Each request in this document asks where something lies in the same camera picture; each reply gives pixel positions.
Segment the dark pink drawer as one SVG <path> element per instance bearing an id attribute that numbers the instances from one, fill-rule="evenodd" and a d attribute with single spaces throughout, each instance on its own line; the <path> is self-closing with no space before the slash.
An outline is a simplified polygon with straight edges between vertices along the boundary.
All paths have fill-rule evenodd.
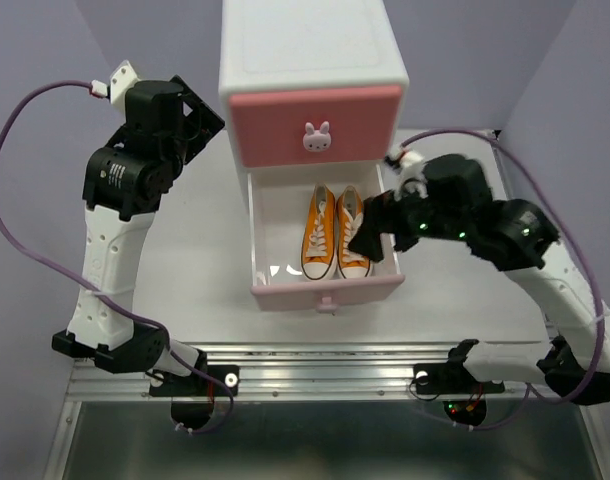
<path id="1" fill-rule="evenodd" d="M 229 131 L 248 168 L 375 160 L 402 94 L 398 85 L 235 94 Z"/>

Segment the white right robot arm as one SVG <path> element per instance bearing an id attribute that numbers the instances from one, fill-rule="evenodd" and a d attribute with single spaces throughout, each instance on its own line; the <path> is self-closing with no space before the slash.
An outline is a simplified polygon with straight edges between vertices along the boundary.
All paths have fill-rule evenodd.
<path id="1" fill-rule="evenodd" d="M 414 151 L 385 163 L 398 185 L 364 202 L 349 249 L 377 262 L 381 237 L 406 252 L 421 239 L 461 242 L 518 285 L 556 328 L 552 340 L 488 343 L 466 339 L 441 363 L 416 365 L 422 395 L 453 395 L 506 381 L 545 385 L 577 405 L 610 402 L 610 314 L 574 266 L 556 226 L 535 204 L 494 197 L 479 161 L 459 154 L 426 160 Z"/>

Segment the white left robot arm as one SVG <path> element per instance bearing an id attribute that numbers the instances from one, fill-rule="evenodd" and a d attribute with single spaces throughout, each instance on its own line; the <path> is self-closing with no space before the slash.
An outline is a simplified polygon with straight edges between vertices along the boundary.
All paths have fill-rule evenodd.
<path id="1" fill-rule="evenodd" d="M 124 124 L 87 162 L 84 284 L 52 348 L 112 374 L 144 373 L 154 396 L 205 395 L 206 353 L 128 315 L 161 199 L 224 121 L 179 76 L 138 80 L 124 93 Z"/>

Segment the orange sneaker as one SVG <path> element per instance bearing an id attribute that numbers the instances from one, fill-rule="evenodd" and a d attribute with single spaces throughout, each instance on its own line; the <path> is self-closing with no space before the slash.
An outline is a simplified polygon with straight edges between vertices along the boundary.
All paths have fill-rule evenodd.
<path id="1" fill-rule="evenodd" d="M 353 186 L 345 188 L 336 203 L 338 224 L 337 253 L 338 270 L 345 279 L 368 277 L 371 273 L 371 261 L 349 249 L 363 222 L 363 201 Z"/>
<path id="2" fill-rule="evenodd" d="M 301 247 L 301 270 L 309 281 L 331 279 L 337 267 L 333 193 L 324 185 L 314 188 Z"/>

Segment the light pink drawer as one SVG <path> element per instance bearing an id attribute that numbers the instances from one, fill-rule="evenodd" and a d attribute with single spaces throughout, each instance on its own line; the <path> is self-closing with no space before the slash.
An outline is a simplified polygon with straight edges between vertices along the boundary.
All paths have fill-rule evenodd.
<path id="1" fill-rule="evenodd" d="M 305 233 L 317 186 L 335 198 L 352 187 L 364 200 L 384 191 L 381 169 L 374 161 L 255 168 L 247 173 L 251 231 L 251 293 L 265 311 L 317 310 L 334 313 L 345 305 L 386 299 L 405 279 L 390 238 L 381 238 L 384 259 L 362 268 L 340 270 L 342 224 L 332 210 L 334 259 L 307 268 Z"/>

